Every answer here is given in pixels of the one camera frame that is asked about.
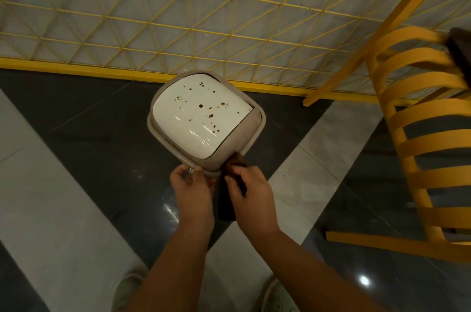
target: sneaker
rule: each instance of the sneaker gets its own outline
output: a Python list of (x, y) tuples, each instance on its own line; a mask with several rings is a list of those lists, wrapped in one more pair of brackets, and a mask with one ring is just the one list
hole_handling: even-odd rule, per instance
[(111, 312), (121, 312), (128, 305), (131, 297), (136, 293), (145, 279), (145, 274), (139, 272), (130, 272), (124, 276), (117, 285)]
[(261, 312), (299, 312), (290, 294), (278, 279), (267, 288), (263, 296)]

